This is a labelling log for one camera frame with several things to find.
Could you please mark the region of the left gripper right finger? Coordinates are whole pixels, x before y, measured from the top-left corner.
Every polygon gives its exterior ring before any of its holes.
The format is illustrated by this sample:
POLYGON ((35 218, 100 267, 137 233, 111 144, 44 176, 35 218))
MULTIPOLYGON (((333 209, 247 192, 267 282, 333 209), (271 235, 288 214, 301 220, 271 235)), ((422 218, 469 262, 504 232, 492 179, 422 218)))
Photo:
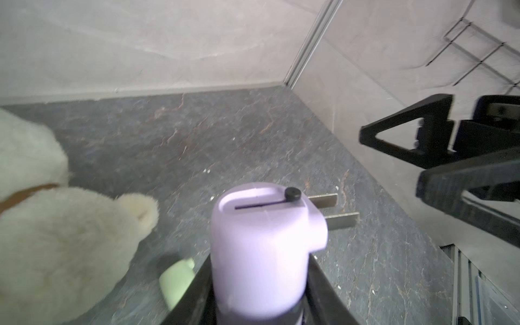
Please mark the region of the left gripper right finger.
POLYGON ((310 255, 308 265, 304 324, 359 325, 334 291, 314 255, 310 255))

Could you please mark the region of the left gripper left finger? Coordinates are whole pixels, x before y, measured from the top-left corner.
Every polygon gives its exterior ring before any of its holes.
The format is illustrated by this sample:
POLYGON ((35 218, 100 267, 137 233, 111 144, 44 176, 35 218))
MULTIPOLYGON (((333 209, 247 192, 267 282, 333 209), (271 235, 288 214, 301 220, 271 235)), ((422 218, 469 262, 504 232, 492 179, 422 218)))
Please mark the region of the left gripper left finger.
POLYGON ((210 256, 196 273, 180 302, 161 322, 161 325, 171 324, 215 324, 215 295, 210 256))

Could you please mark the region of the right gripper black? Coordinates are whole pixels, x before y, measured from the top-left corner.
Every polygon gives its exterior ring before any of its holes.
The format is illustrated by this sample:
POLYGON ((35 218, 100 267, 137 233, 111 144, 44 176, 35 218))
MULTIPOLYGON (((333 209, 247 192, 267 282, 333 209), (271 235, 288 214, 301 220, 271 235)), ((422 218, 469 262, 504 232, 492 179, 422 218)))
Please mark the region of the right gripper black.
POLYGON ((429 96, 361 127, 359 141, 427 169, 416 189, 422 202, 518 248, 519 96, 480 97, 472 118, 460 121, 451 153, 454 121, 448 117, 453 100, 451 94, 429 96), (420 122, 415 148, 377 138, 413 120, 420 122))

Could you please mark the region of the green flashlight row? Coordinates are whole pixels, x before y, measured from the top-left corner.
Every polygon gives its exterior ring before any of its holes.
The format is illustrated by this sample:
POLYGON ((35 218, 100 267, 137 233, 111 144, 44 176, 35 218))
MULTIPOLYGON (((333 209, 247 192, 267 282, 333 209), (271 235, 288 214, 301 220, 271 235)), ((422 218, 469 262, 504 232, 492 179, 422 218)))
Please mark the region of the green flashlight row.
POLYGON ((195 278, 193 258, 182 259, 159 277, 159 286, 169 311, 173 311, 195 278))

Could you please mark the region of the purple flashlight row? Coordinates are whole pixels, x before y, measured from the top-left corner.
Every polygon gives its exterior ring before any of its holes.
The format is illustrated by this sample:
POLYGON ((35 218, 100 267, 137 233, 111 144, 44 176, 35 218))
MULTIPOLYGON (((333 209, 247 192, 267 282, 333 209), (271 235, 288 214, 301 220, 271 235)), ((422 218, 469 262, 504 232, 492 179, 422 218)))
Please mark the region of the purple flashlight row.
POLYGON ((310 255, 357 213, 326 216, 334 194, 250 183, 227 191, 211 216, 211 267, 218 324, 304 324, 310 255))

